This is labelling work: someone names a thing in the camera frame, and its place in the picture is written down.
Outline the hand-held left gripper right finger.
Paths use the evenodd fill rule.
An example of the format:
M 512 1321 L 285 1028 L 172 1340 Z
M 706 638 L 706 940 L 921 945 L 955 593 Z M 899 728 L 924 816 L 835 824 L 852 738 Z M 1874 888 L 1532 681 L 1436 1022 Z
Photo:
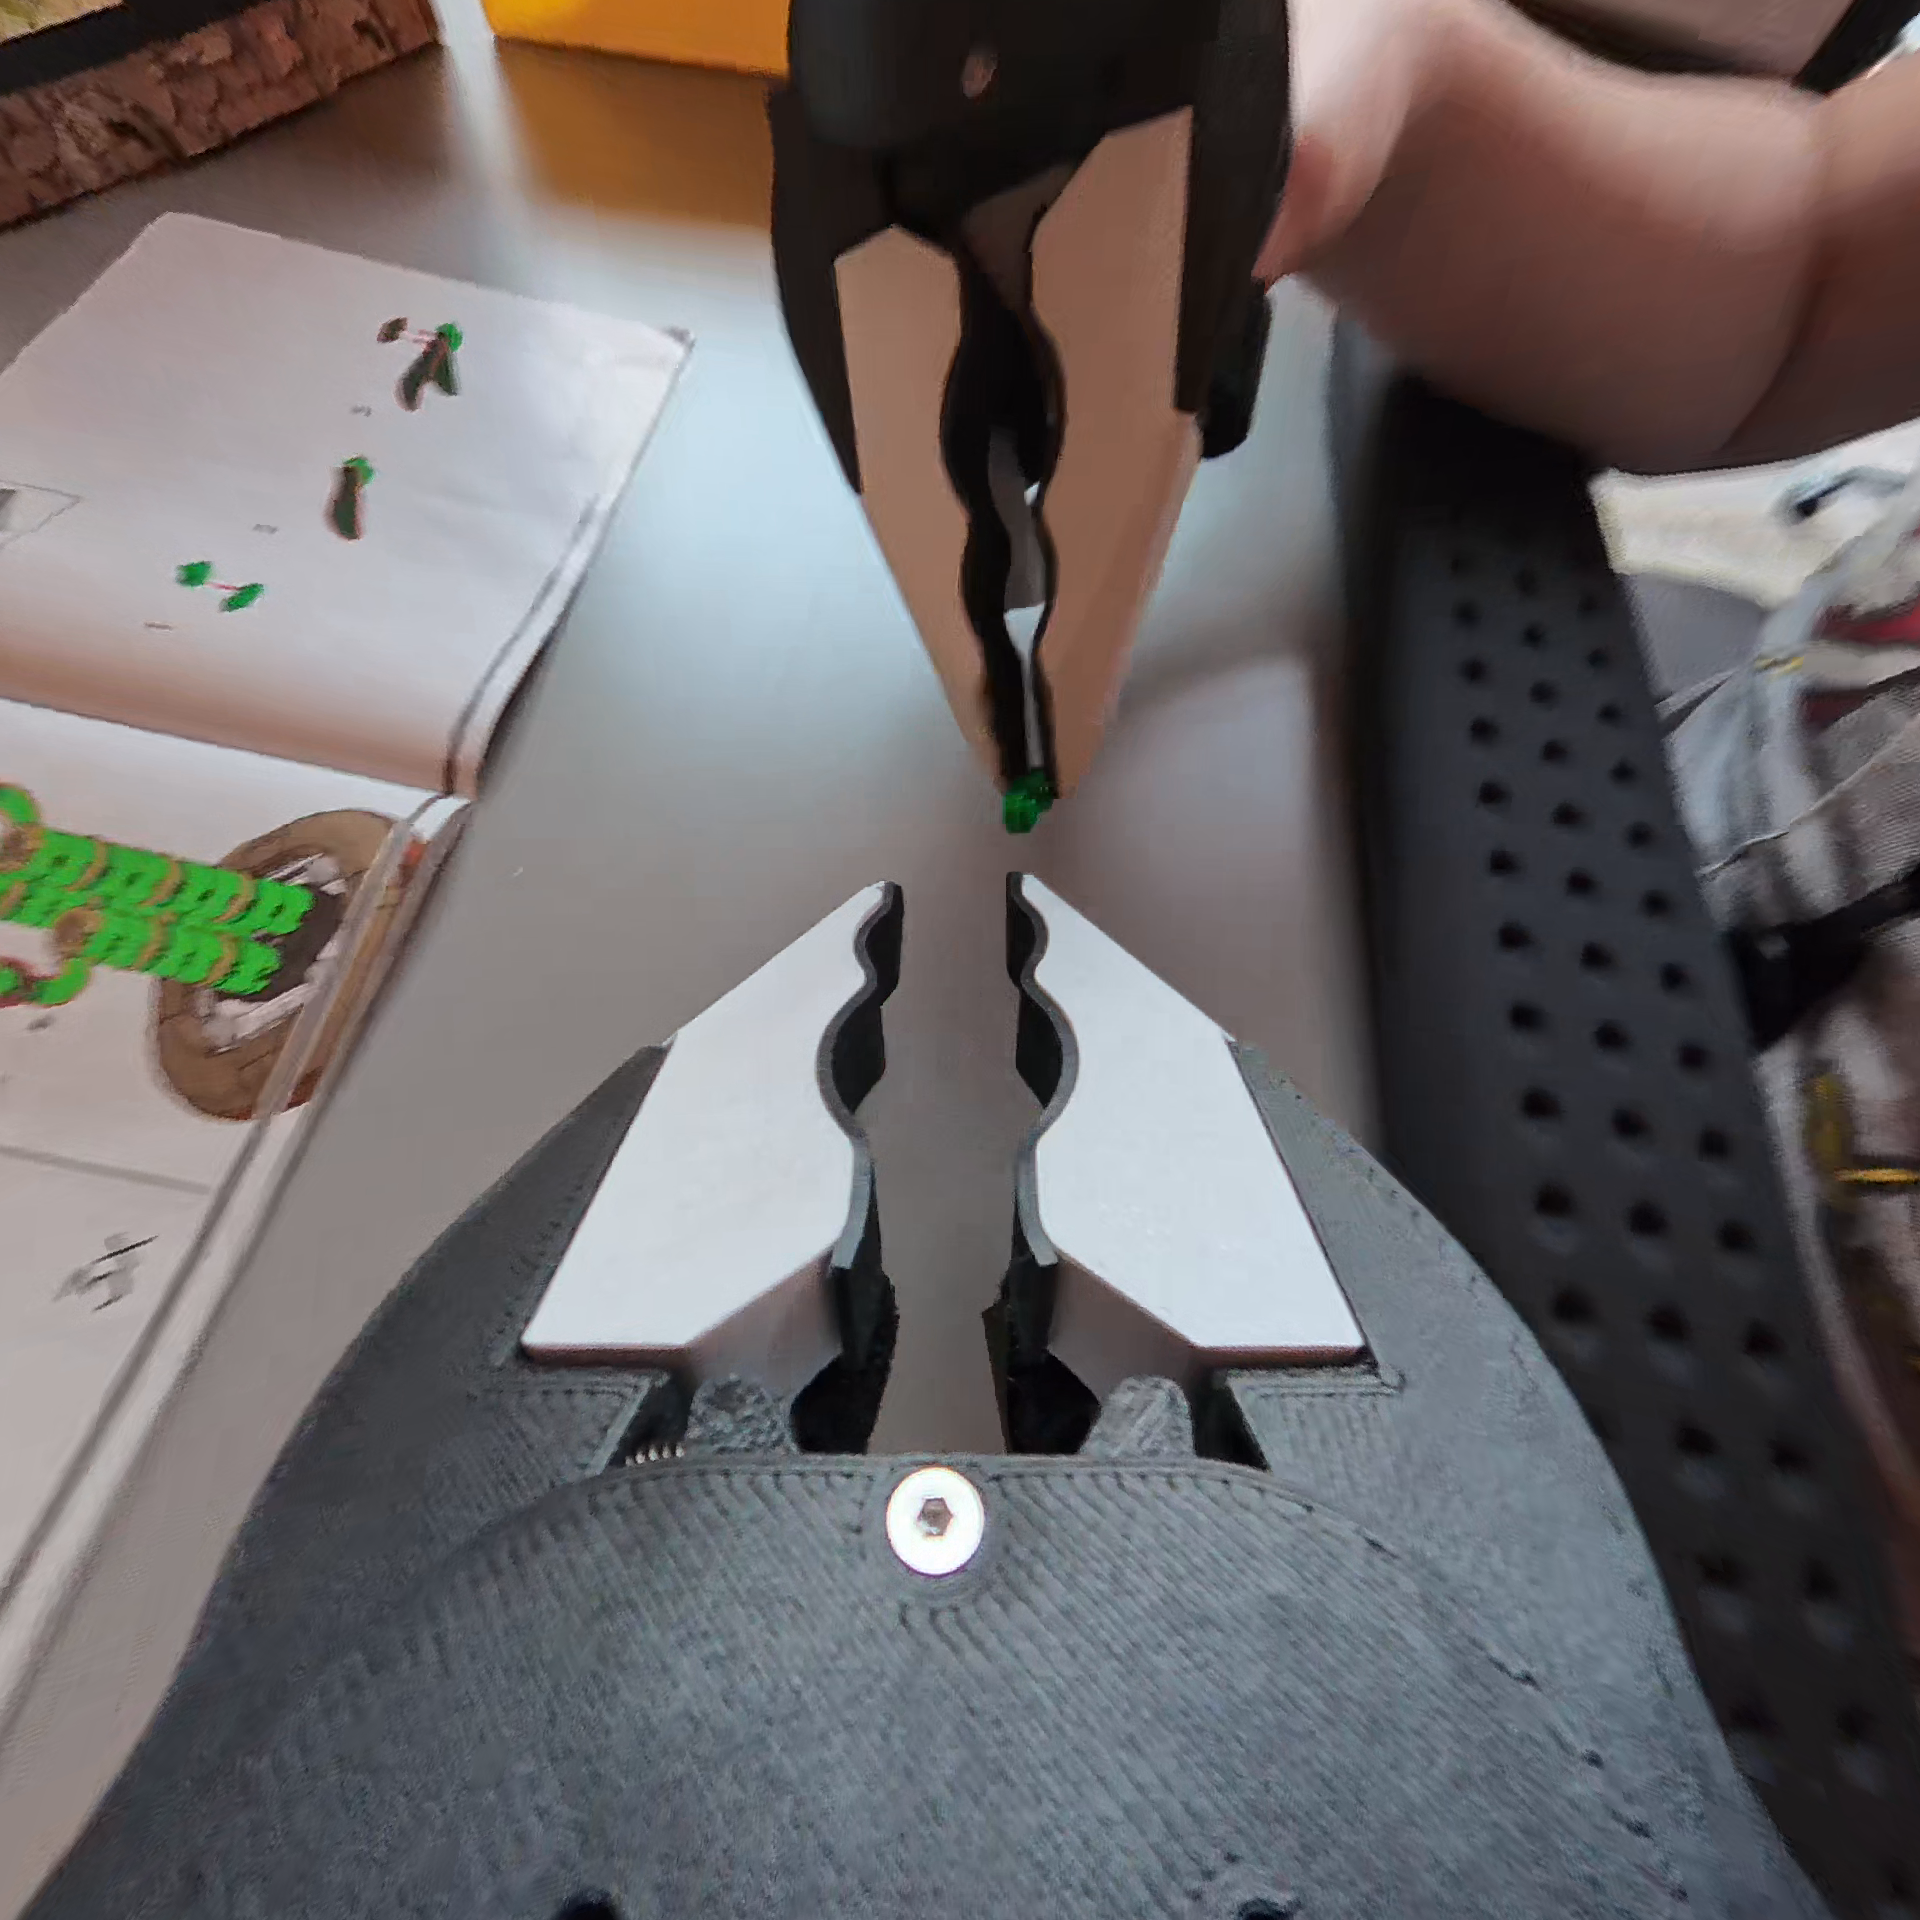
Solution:
M 1227 1028 L 1038 874 L 1005 877 L 1014 1158 L 1005 1357 L 1128 1378 L 1348 1369 L 1367 1352 Z

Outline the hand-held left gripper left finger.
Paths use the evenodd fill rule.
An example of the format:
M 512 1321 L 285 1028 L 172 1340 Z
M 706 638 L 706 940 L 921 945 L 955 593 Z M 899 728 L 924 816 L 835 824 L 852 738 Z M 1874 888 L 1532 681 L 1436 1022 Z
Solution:
M 796 1393 L 881 1327 L 858 1102 L 884 1072 L 906 901 L 873 883 L 662 1049 L 519 1345 Z

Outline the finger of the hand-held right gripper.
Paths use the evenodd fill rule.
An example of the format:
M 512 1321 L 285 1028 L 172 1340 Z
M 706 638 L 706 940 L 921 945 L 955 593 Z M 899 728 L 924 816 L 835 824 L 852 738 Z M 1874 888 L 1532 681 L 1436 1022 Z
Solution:
M 1035 781 L 1019 619 L 1045 608 L 1045 556 L 1009 425 L 963 415 L 963 483 L 947 468 L 947 387 L 967 349 L 967 275 L 888 224 L 839 253 L 835 305 L 858 504 L 947 707 L 999 792 Z
M 1054 589 L 1038 638 L 1053 776 L 1099 747 L 1159 584 L 1201 439 L 1177 404 L 1192 113 L 1107 134 L 1043 214 L 1031 314 L 1062 369 L 1062 449 L 1043 490 Z

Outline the open lego instruction booklet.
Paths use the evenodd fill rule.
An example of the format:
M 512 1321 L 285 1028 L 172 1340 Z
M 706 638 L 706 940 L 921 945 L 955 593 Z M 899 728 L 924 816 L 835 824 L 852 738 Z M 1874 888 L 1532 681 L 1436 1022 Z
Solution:
M 2 1733 L 690 353 L 168 211 L 2 369 Z

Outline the dark lego set box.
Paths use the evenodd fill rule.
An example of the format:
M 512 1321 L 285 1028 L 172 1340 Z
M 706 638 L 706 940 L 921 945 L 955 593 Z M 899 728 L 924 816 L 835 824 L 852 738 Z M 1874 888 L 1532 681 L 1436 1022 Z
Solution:
M 2 230 L 220 152 L 439 42 L 435 4 L 2 4 Z

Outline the person's right hand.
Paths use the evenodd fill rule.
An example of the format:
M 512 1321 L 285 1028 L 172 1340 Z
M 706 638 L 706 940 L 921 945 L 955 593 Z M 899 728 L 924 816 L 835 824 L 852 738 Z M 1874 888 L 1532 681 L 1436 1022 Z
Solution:
M 1265 283 L 1608 464 L 1730 456 L 1807 319 L 1824 104 L 1654 78 L 1506 4 L 1291 4 Z

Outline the yellow plastic box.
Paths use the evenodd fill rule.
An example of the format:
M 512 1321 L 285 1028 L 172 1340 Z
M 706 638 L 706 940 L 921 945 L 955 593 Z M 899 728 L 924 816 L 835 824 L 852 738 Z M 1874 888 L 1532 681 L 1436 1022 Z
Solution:
M 483 4 L 497 38 L 779 78 L 789 4 Z

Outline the black perforated chair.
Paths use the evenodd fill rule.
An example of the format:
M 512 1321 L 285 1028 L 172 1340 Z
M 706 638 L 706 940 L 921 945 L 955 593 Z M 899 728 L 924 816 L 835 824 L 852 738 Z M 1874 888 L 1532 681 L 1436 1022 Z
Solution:
M 1830 1911 L 1918 1916 L 1874 1489 L 1587 468 L 1354 322 L 1325 404 L 1387 1164 L 1566 1380 Z

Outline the grey printed shirt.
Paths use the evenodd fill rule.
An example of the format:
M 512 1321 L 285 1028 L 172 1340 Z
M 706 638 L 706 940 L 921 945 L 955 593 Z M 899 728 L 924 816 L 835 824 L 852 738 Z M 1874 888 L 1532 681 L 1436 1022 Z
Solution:
M 1918 420 L 1798 464 L 1608 472 L 1592 504 L 1912 1652 Z

